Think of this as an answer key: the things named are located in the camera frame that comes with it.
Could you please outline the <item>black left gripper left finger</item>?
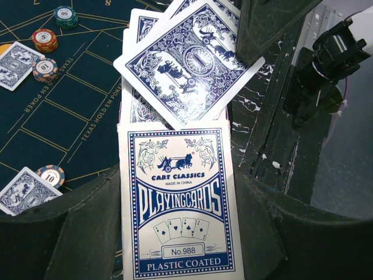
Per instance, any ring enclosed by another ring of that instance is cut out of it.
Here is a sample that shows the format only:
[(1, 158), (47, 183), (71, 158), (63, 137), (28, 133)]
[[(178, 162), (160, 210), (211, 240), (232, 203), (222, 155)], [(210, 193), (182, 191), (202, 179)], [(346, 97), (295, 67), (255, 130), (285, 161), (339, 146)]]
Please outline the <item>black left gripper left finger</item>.
[(17, 216), (1, 215), (1, 279), (110, 279), (120, 216), (118, 166)]

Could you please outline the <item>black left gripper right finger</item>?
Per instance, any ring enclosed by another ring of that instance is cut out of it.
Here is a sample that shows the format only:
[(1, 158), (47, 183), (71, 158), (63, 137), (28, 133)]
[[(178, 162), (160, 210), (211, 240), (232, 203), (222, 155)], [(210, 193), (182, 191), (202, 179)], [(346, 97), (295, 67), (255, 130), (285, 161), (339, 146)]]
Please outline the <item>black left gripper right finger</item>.
[(234, 170), (246, 279), (371, 279), (372, 220), (326, 212)]

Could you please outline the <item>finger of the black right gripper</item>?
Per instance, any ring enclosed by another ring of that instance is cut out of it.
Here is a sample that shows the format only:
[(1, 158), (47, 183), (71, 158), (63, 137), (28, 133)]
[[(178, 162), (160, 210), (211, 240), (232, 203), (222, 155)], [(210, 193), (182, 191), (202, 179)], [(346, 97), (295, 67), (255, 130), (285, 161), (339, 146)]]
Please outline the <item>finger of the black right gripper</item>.
[(242, 0), (236, 53), (246, 65), (253, 65), (285, 31), (320, 3), (319, 0)]

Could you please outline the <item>blue white chips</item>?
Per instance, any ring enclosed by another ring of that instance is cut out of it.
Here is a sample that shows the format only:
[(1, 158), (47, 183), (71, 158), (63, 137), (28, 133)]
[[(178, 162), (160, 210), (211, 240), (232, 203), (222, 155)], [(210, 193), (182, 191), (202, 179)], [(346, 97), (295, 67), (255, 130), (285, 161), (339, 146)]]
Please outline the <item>blue white chips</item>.
[(48, 83), (57, 78), (58, 65), (51, 58), (38, 58), (33, 63), (32, 74), (37, 81)]
[(42, 179), (46, 180), (50, 185), (59, 189), (65, 181), (65, 172), (64, 170), (57, 165), (46, 165), (39, 168), (36, 171), (36, 174)]

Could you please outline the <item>blue playing card box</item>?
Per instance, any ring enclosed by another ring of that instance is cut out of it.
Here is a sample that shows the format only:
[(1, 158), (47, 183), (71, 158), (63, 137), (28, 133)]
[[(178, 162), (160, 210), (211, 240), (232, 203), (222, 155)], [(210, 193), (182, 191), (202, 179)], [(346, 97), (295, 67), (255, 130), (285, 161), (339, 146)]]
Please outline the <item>blue playing card box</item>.
[(124, 279), (243, 279), (230, 127), (118, 126)]

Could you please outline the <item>green chips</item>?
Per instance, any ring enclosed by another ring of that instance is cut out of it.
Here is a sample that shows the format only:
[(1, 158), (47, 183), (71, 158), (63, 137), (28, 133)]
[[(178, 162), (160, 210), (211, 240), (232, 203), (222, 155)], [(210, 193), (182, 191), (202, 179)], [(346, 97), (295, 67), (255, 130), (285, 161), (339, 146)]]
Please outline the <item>green chips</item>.
[(70, 6), (58, 6), (55, 8), (54, 18), (57, 25), (62, 29), (70, 30), (78, 26), (78, 16)]

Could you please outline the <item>orange chips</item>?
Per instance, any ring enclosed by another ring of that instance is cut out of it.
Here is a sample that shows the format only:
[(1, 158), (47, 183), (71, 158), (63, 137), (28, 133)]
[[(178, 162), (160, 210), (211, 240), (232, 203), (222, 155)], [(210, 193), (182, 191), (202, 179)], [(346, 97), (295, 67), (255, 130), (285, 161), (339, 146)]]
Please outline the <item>orange chips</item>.
[(58, 48), (58, 39), (50, 29), (37, 29), (31, 39), (35, 48), (41, 53), (51, 53)]

